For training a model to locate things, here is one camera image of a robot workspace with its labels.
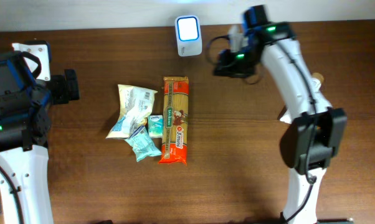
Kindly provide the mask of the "orange spaghetti pasta pack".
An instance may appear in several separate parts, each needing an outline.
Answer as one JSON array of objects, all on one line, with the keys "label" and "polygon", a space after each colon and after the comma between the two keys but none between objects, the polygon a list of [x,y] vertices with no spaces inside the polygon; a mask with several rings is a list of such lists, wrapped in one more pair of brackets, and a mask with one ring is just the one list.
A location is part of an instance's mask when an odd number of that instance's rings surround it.
[{"label": "orange spaghetti pasta pack", "polygon": [[163,137],[160,164],[185,164],[188,150],[189,79],[164,77]]}]

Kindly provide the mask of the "cream white snack bag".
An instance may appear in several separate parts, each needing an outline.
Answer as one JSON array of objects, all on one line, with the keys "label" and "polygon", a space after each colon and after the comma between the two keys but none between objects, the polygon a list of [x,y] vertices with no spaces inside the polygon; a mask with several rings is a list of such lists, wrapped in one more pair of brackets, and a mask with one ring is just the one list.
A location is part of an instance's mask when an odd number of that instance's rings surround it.
[{"label": "cream white snack bag", "polygon": [[140,127],[146,124],[152,113],[156,90],[118,85],[120,97],[120,115],[107,135],[107,139],[128,139]]}]

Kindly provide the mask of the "white cream tube gold cap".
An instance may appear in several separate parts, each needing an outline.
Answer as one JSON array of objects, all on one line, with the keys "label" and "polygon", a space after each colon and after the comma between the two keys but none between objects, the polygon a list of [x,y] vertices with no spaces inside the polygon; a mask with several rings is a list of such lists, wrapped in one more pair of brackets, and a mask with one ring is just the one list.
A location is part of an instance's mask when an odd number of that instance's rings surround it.
[{"label": "white cream tube gold cap", "polygon": [[[323,75],[320,73],[313,73],[311,76],[311,79],[312,79],[313,87],[315,88],[315,91],[319,91],[322,83],[325,80]],[[290,111],[287,109],[286,106],[283,107],[277,119],[287,124],[291,124],[293,121]]]}]

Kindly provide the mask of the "small teal snack bag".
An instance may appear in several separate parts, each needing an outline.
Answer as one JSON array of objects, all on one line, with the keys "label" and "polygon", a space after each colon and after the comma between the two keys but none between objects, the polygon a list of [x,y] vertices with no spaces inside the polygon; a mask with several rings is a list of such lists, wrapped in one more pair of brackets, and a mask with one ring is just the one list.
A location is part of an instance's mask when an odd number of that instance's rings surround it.
[{"label": "small teal snack bag", "polygon": [[145,126],[140,126],[128,139],[125,139],[125,141],[132,147],[137,162],[146,157],[162,155],[162,152],[155,146],[153,140],[150,138]]}]

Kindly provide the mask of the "green Kleenex tissue pack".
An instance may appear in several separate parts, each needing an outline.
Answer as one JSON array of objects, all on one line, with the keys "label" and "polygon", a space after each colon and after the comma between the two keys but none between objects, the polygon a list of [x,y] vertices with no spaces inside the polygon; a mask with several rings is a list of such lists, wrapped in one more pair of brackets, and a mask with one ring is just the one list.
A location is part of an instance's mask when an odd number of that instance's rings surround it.
[{"label": "green Kleenex tissue pack", "polygon": [[148,117],[148,134],[151,138],[163,137],[163,116],[151,115]]}]

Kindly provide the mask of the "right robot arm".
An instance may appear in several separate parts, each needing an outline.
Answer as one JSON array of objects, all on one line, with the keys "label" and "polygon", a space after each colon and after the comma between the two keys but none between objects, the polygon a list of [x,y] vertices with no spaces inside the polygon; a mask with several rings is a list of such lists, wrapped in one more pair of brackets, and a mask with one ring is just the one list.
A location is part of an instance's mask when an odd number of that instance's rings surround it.
[{"label": "right robot arm", "polygon": [[243,14],[242,28],[223,36],[229,48],[214,62],[214,75],[246,79],[262,64],[271,74],[290,115],[280,140],[289,169],[287,202],[279,223],[319,223],[316,205],[322,178],[339,151],[347,115],[316,87],[288,22],[272,22],[264,5]]}]

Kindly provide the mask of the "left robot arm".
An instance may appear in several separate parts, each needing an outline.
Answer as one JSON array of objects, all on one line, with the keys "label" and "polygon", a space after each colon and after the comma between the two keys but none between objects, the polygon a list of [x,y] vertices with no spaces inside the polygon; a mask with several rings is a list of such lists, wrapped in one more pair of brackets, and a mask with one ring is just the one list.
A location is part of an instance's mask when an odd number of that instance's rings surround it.
[{"label": "left robot arm", "polygon": [[49,108],[79,100],[75,70],[39,80],[43,63],[0,53],[0,214],[5,223],[53,223],[48,188]]}]

